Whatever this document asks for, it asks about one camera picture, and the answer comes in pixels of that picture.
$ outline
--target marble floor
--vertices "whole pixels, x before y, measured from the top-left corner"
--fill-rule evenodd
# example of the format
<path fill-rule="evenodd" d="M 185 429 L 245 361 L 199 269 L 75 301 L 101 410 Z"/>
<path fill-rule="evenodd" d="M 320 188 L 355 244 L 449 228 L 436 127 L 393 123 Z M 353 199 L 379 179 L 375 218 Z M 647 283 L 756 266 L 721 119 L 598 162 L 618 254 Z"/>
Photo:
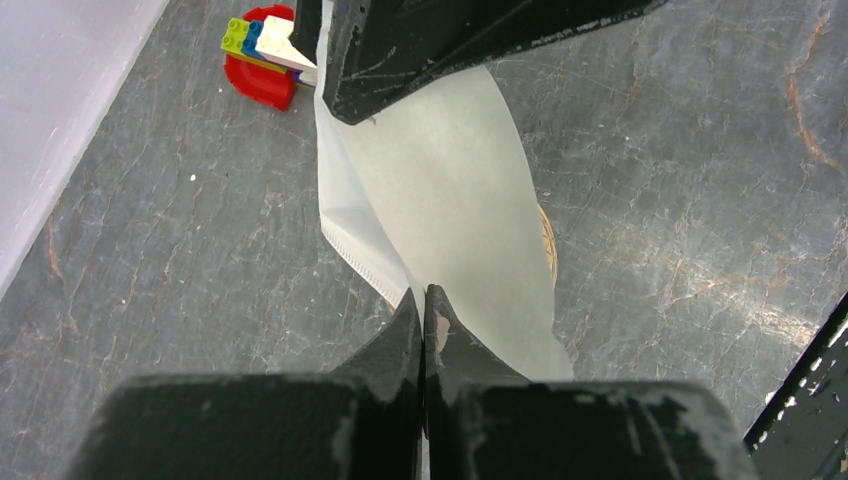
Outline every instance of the marble floor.
<path fill-rule="evenodd" d="M 172 0 L 0 301 L 0 478 L 55 478 L 152 372 L 332 368 L 388 316 L 318 226 L 311 98 L 239 96 L 244 0 Z M 582 380 L 688 379 L 746 429 L 848 289 L 848 3 L 672 0 L 490 65 Z"/>

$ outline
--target white paper bag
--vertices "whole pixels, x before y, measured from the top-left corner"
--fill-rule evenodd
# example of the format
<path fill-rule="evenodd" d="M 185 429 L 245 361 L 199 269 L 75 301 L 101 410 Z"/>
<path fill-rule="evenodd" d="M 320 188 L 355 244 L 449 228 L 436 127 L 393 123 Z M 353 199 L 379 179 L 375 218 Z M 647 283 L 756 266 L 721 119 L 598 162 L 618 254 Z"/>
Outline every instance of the white paper bag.
<path fill-rule="evenodd" d="M 429 284 L 492 352 L 533 380 L 568 380 L 551 333 L 553 288 L 538 204 L 512 116 L 483 67 L 442 78 L 359 125 L 315 91 L 324 235 L 393 306 Z"/>

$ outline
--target toy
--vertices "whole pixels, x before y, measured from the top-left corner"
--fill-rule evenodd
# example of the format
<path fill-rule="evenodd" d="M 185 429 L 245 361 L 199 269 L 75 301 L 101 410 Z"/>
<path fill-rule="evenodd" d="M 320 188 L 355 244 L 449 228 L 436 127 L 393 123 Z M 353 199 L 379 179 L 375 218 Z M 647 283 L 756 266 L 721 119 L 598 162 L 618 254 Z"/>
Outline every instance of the toy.
<path fill-rule="evenodd" d="M 294 11 L 285 5 L 274 5 L 271 7 L 257 7 L 244 15 L 245 22 L 254 20 L 264 21 L 266 17 L 273 15 L 286 20 L 294 19 Z M 238 45 L 239 32 L 233 32 L 233 45 Z M 224 73 L 230 84 L 242 95 L 251 98 L 263 105 L 276 108 L 280 111 L 286 111 L 291 102 L 291 98 L 295 91 L 294 72 L 286 71 L 281 73 L 274 69 L 268 68 L 271 65 L 269 62 L 257 60 L 259 62 L 251 62 L 250 60 L 238 58 L 229 50 L 224 63 Z"/>
<path fill-rule="evenodd" d="M 314 63 L 303 56 L 289 41 L 294 30 L 294 22 L 275 16 L 268 16 L 259 35 L 256 51 L 265 59 L 284 67 L 300 70 L 301 81 L 315 85 L 318 69 Z"/>
<path fill-rule="evenodd" d="M 247 55 L 248 57 L 258 58 L 260 60 L 264 60 L 262 55 L 256 51 L 256 41 L 259 39 L 259 35 L 262 34 L 263 25 L 259 20 L 254 20 L 250 22 L 250 25 L 247 29 L 247 35 L 245 35 L 244 42 L 241 45 L 241 53 Z"/>
<path fill-rule="evenodd" d="M 267 62 L 264 59 L 260 60 L 248 57 L 241 52 L 242 43 L 247 37 L 249 26 L 250 22 L 240 18 L 231 18 L 227 25 L 227 33 L 225 33 L 224 37 L 221 39 L 221 50 L 243 62 L 252 63 L 253 65 L 267 68 L 278 73 L 286 73 L 286 69 L 279 65 Z"/>

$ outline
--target red plastic base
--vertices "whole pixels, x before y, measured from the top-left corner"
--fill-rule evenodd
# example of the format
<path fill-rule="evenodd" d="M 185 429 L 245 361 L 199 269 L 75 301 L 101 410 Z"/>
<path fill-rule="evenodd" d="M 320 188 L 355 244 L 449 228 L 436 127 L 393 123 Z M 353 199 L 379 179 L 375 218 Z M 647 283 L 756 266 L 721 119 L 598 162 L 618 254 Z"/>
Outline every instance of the red plastic base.
<path fill-rule="evenodd" d="M 242 18 L 248 22 L 264 21 L 268 15 L 294 20 L 294 10 L 285 5 L 256 7 L 244 14 Z M 230 84 L 242 95 L 283 112 L 289 107 L 289 102 L 297 88 L 294 72 L 291 70 L 286 73 L 274 72 L 230 55 L 227 55 L 224 63 L 224 73 Z"/>

